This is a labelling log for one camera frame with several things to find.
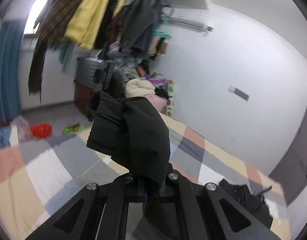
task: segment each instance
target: checkered bed sheet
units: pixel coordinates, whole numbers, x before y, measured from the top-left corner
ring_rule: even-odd
[[[280,184],[224,152],[184,124],[162,115],[170,131],[170,162],[192,182],[247,184],[265,194],[274,218],[271,230],[289,240],[290,225]],[[91,128],[77,134],[28,141],[0,150],[0,225],[11,240],[23,240],[89,182],[112,182],[128,170],[86,147]],[[127,239],[147,239],[138,226],[127,226]]]

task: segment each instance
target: curtain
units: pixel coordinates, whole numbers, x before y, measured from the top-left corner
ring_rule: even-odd
[[[6,21],[0,30],[0,124],[21,114],[18,84],[25,21]]]

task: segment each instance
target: door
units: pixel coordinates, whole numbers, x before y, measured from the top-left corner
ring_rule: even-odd
[[[307,185],[307,110],[288,151],[269,177],[281,183],[288,205]]]

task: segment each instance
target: silver bolt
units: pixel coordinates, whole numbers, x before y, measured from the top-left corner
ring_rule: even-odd
[[[133,179],[133,177],[132,177],[132,173],[128,173],[128,174],[126,174],[125,178],[126,178],[126,179]]]
[[[206,184],[206,188],[208,190],[214,191],[214,190],[216,190],[217,185],[215,183],[208,183],[208,184]]]
[[[94,182],[89,183],[89,184],[87,185],[87,189],[89,189],[89,190],[95,190],[96,188],[97,188],[97,184],[94,183]]]
[[[178,179],[178,174],[177,173],[169,173],[168,178],[172,180]]]

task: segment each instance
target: gray floor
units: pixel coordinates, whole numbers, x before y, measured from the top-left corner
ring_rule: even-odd
[[[64,128],[80,123],[84,127],[92,126],[73,103],[59,106],[48,106],[24,111],[22,116],[27,119],[30,126],[46,122],[52,126],[52,135],[60,136]]]

